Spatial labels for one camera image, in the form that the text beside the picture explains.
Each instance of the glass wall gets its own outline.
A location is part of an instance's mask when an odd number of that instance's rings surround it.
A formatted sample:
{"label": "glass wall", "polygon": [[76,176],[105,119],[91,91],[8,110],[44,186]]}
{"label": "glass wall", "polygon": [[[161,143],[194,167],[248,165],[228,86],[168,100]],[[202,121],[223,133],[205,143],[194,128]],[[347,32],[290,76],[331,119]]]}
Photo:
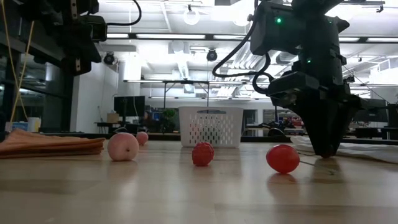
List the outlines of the glass wall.
{"label": "glass wall", "polygon": [[[22,101],[17,101],[14,121],[35,117],[42,120],[42,131],[69,131],[73,77],[62,74],[57,66],[33,55],[14,55],[17,74],[22,73],[26,61],[19,90]],[[0,58],[0,111],[5,120],[11,118],[16,100],[14,75],[7,67],[10,66],[7,60],[6,56]]]}

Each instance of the black cable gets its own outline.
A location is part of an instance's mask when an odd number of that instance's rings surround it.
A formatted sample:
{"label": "black cable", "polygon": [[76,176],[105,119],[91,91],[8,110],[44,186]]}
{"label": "black cable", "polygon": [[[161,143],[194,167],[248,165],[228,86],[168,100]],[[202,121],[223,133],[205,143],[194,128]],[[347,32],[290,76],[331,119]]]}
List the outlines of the black cable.
{"label": "black cable", "polygon": [[268,92],[268,88],[260,88],[257,85],[257,79],[260,77],[260,75],[267,76],[268,79],[269,79],[269,82],[273,81],[273,79],[274,79],[274,77],[272,77],[272,75],[270,75],[270,74],[265,72],[270,64],[271,64],[271,58],[269,56],[269,53],[267,52],[266,53],[266,64],[255,74],[255,76],[253,78],[253,82],[252,82],[254,91],[256,91],[256,92],[258,92],[260,94],[265,94],[266,95],[267,92]]}
{"label": "black cable", "polygon": [[238,44],[238,46],[236,46],[223,60],[221,60],[214,68],[212,71],[212,74],[215,77],[218,78],[231,78],[231,77],[240,77],[240,76],[245,76],[245,75],[254,75],[255,72],[244,72],[244,73],[237,73],[237,74],[232,74],[232,75],[222,75],[222,74],[218,74],[217,73],[217,69],[221,68],[221,66],[223,64],[225,64],[225,62],[227,62],[233,55],[236,54],[236,52],[238,52],[243,45],[249,40],[250,36],[252,35],[252,33],[254,32],[254,28],[256,27],[257,24],[257,20],[253,20],[253,24],[251,25],[249,32],[246,34],[246,36],[244,36],[243,40]]}
{"label": "black cable", "polygon": [[270,75],[269,73],[266,73],[265,71],[267,70],[267,68],[269,67],[269,65],[271,64],[271,58],[269,56],[268,53],[266,53],[266,64],[263,66],[262,69],[260,69],[258,72],[244,72],[244,73],[237,73],[237,74],[232,74],[232,75],[222,75],[222,74],[218,74],[217,73],[217,69],[221,68],[221,66],[226,63],[234,54],[236,54],[236,52],[238,52],[238,50],[240,50],[243,45],[249,40],[250,36],[253,34],[254,32],[254,28],[256,27],[257,24],[257,19],[256,19],[256,11],[257,11],[257,7],[258,7],[258,0],[254,1],[254,16],[252,17],[253,19],[253,24],[249,29],[249,32],[244,36],[243,40],[238,44],[238,46],[236,46],[223,60],[221,60],[213,69],[212,74],[215,77],[218,78],[231,78],[231,77],[240,77],[240,76],[245,76],[245,75],[254,75],[254,79],[253,79],[253,88],[258,92],[258,93],[262,93],[265,94],[265,92],[267,91],[267,89],[262,89],[260,87],[257,86],[257,79],[260,75],[265,75],[268,77],[269,81],[273,81],[274,77],[272,77],[272,75]]}
{"label": "black cable", "polygon": [[141,7],[138,4],[137,0],[132,0],[132,1],[134,1],[134,3],[136,3],[137,8],[138,8],[138,18],[134,22],[130,22],[130,23],[109,22],[106,25],[107,26],[133,26],[133,25],[136,25],[141,20],[142,11],[141,11]]}

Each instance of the red tomato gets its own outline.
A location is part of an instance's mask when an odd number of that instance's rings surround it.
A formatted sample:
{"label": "red tomato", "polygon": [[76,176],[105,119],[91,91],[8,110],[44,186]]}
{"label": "red tomato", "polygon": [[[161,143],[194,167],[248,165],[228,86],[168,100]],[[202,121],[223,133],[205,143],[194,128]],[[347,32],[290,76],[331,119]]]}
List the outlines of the red tomato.
{"label": "red tomato", "polygon": [[199,142],[192,151],[192,162],[196,166],[207,166],[214,158],[214,149],[208,142]]}
{"label": "red tomato", "polygon": [[299,166],[300,156],[292,146],[278,145],[267,152],[267,162],[277,172],[287,174]]}

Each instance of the laundry basket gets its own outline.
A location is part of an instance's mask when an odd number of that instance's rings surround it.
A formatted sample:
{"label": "laundry basket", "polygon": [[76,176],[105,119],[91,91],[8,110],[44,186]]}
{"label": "laundry basket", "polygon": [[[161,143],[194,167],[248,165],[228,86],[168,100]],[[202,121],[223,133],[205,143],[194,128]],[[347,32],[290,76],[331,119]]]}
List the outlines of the laundry basket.
{"label": "laundry basket", "polygon": [[213,147],[239,147],[242,108],[183,106],[179,109],[183,147],[209,142]]}

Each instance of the pink ball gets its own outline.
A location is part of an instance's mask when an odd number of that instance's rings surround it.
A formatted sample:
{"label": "pink ball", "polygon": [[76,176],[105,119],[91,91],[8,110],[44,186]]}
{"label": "pink ball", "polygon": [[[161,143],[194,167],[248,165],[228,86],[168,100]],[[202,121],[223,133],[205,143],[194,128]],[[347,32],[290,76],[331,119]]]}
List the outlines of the pink ball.
{"label": "pink ball", "polygon": [[108,143],[109,156],[114,161],[130,161],[138,154],[138,141],[129,133],[117,133]]}
{"label": "pink ball", "polygon": [[137,133],[138,143],[143,146],[148,141],[148,134],[141,131]]}

